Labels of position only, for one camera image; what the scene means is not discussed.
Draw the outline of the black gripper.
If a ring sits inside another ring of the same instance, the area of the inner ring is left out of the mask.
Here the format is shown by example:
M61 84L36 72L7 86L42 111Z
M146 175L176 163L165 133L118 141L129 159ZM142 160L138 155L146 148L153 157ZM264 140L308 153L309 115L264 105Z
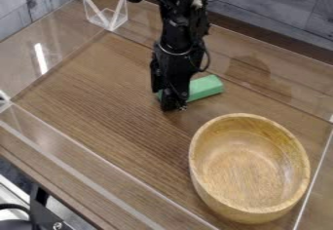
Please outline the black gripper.
M208 0L158 0L163 31L150 63L151 89L161 89L163 111L188 107L190 78L208 69L205 36L210 31Z

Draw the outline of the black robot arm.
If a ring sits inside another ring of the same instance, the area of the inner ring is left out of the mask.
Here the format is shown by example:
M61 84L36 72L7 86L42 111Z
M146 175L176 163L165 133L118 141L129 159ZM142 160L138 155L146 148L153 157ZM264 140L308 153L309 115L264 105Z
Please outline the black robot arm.
M127 0L139 3L142 0ZM205 72L204 57L210 57L205 37L210 33L209 0L157 0L163 30L154 43L151 89L161 94L163 111L184 109L190 97L190 81Z

